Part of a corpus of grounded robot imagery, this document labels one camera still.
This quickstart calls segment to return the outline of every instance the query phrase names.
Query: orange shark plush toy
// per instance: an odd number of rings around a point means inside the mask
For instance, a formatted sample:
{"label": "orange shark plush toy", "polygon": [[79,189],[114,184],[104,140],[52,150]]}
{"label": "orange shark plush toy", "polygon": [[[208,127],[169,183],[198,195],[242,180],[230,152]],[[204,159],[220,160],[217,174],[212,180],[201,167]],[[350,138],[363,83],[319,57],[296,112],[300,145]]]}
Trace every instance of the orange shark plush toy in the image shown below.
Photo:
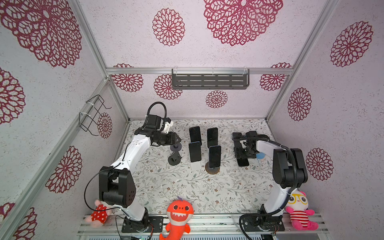
{"label": "orange shark plush toy", "polygon": [[192,204],[181,198],[171,203],[167,209],[170,222],[166,225],[166,231],[169,232],[169,235],[165,238],[160,234],[160,240],[180,240],[184,232],[190,233],[191,228],[187,222],[192,218],[193,213]]}

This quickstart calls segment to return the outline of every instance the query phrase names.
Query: phone screen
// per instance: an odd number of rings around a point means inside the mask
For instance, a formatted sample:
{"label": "phone screen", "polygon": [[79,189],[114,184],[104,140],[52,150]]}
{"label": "phone screen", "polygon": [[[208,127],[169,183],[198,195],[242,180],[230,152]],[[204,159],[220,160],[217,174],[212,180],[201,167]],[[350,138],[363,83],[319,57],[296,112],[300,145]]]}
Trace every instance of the phone screen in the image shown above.
{"label": "phone screen", "polygon": [[216,127],[210,128],[207,130],[207,142],[208,142],[208,148],[210,146],[216,146],[217,143],[217,138],[218,138],[218,129]]}
{"label": "phone screen", "polygon": [[209,148],[209,167],[220,167],[221,146],[211,146]]}
{"label": "phone screen", "polygon": [[200,127],[190,127],[189,128],[189,135],[191,137],[191,142],[200,142],[201,146],[201,134],[200,134]]}
{"label": "phone screen", "polygon": [[189,144],[189,156],[191,158],[191,162],[201,161],[200,142],[191,142]]}

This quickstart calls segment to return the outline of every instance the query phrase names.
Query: floral tablecloth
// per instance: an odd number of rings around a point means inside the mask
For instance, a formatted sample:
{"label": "floral tablecloth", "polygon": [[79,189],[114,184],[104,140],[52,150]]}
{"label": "floral tablecloth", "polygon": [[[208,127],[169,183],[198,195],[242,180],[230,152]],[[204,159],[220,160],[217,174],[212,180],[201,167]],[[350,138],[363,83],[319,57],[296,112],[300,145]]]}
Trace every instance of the floral tablecloth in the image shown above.
{"label": "floral tablecloth", "polygon": [[[131,121],[123,150],[143,122]],[[202,134],[202,167],[199,171],[190,169],[189,128],[194,126],[200,126]],[[216,175],[208,174],[204,168],[208,162],[207,129],[212,127],[218,128],[218,144],[222,147],[220,172]],[[248,167],[238,166],[232,133],[244,134],[250,130],[273,139],[264,120],[174,120],[171,131],[182,139],[181,163],[176,166],[168,163],[172,154],[169,146],[148,149],[133,174],[136,198],[150,214],[164,214],[177,197],[189,201],[195,213],[255,212],[272,189],[272,160],[259,154],[257,159],[249,159]]]}

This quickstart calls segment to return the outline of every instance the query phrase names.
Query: red striped shirt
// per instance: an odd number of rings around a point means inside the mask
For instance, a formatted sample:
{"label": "red striped shirt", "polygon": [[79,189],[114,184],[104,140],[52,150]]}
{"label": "red striped shirt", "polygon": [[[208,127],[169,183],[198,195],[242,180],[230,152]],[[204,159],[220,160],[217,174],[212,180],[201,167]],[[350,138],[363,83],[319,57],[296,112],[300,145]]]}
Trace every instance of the red striped shirt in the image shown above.
{"label": "red striped shirt", "polygon": [[305,211],[293,211],[293,213],[291,213],[291,222],[293,220],[298,220],[303,227],[308,226],[309,218]]}

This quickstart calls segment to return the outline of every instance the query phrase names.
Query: circular flower motif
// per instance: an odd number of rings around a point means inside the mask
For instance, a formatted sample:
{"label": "circular flower motif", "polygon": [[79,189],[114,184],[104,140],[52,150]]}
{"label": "circular flower motif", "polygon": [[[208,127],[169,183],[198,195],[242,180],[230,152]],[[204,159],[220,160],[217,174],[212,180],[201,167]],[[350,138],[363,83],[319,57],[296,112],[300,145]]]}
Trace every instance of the circular flower motif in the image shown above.
{"label": "circular flower motif", "polygon": [[38,60],[66,68],[79,58],[79,25],[66,0],[0,0],[0,16],[20,46]]}
{"label": "circular flower motif", "polygon": [[265,33],[283,0],[204,0],[208,29],[221,43],[244,45]]}
{"label": "circular flower motif", "polygon": [[303,120],[310,112],[311,103],[311,95],[307,89],[294,90],[288,100],[289,116],[295,121]]}
{"label": "circular flower motif", "polygon": [[25,95],[19,81],[0,68],[0,124],[18,118],[25,106]]}
{"label": "circular flower motif", "polygon": [[372,26],[360,21],[344,29],[331,48],[331,61],[338,67],[348,66],[362,57],[372,41]]}
{"label": "circular flower motif", "polygon": [[[278,63],[272,65],[273,68],[290,68],[289,63]],[[260,78],[260,86],[268,91],[279,89],[287,75],[285,74],[263,74]]]}
{"label": "circular flower motif", "polygon": [[306,165],[308,171],[317,180],[327,180],[333,173],[331,156],[320,148],[314,148],[308,153]]}
{"label": "circular flower motif", "polygon": [[97,130],[102,138],[108,138],[112,133],[112,120],[108,113],[102,113],[97,120]]}
{"label": "circular flower motif", "polygon": [[152,21],[156,38],[166,46],[178,44],[184,37],[184,22],[180,14],[173,9],[163,8]]}
{"label": "circular flower motif", "polygon": [[28,211],[28,215],[24,217],[21,225],[17,228],[12,240],[30,240],[35,235],[35,229],[37,226],[36,221],[37,214],[35,208],[31,207]]}
{"label": "circular flower motif", "polygon": [[78,149],[70,146],[45,186],[50,192],[64,193],[68,191],[79,179],[83,167],[82,161]]}
{"label": "circular flower motif", "polygon": [[220,108],[227,103],[228,96],[224,91],[214,90],[205,98],[205,102],[211,108]]}
{"label": "circular flower motif", "polygon": [[[115,68],[133,68],[129,64],[119,63]],[[143,87],[143,78],[141,74],[114,74],[111,75],[113,82],[119,88],[127,92],[136,92]]]}
{"label": "circular flower motif", "polygon": [[172,88],[172,76],[169,74],[158,76],[155,79],[153,87],[157,95],[168,100],[178,98],[183,92],[183,90],[175,90]]}
{"label": "circular flower motif", "polygon": [[0,223],[4,221],[5,217],[8,215],[9,211],[13,208],[14,205],[15,203],[7,202],[0,207]]}

